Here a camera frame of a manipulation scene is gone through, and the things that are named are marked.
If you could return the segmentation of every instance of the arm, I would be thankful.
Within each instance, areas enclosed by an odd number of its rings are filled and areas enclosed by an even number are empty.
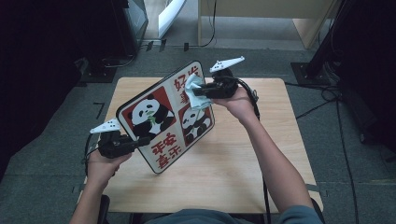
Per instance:
[[[132,154],[128,154],[111,160],[101,156],[98,150],[91,154],[88,162],[87,184],[79,199],[76,211],[70,220],[71,224],[97,223],[102,193],[107,186],[108,180],[119,170],[120,165],[131,158],[131,156]]]
[[[256,118],[246,91],[238,88],[232,98],[214,99],[213,103],[227,107],[246,128],[268,191],[279,212],[293,205],[313,208],[302,177]]]

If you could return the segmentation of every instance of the hand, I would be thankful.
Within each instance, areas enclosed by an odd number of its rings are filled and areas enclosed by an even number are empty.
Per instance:
[[[231,98],[212,99],[212,102],[217,105],[225,106],[230,113],[241,122],[244,119],[251,118],[251,116],[256,117],[253,105],[248,98],[248,93],[243,87],[239,87]]]
[[[99,150],[91,153],[88,160],[88,179],[87,185],[93,184],[99,188],[105,189],[108,180],[120,169],[120,165],[131,158],[132,153],[115,158],[108,159],[103,157]]]

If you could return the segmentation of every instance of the panda sign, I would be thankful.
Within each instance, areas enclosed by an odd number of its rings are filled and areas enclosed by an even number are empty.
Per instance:
[[[149,137],[139,151],[160,174],[215,125],[212,108],[191,109],[185,83],[195,74],[205,82],[199,62],[191,62],[120,106],[117,119],[133,140]]]

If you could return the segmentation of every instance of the sleeve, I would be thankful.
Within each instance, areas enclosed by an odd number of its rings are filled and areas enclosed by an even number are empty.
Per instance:
[[[279,219],[282,224],[319,224],[322,223],[317,212],[310,207],[295,205],[286,210]]]

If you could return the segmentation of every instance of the light wood tabletop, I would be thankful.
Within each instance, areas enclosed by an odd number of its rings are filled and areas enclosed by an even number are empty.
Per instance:
[[[157,81],[158,77],[123,77],[107,111],[112,119],[120,105]],[[316,185],[304,143],[282,79],[243,78],[257,91],[261,123],[302,175]],[[110,212],[174,213],[184,208],[226,213],[265,212],[262,173],[243,126],[222,106],[212,105],[215,126],[162,174],[156,175],[138,150],[121,165],[104,194]],[[322,209],[318,192],[309,191]],[[270,198],[272,213],[277,209]]]

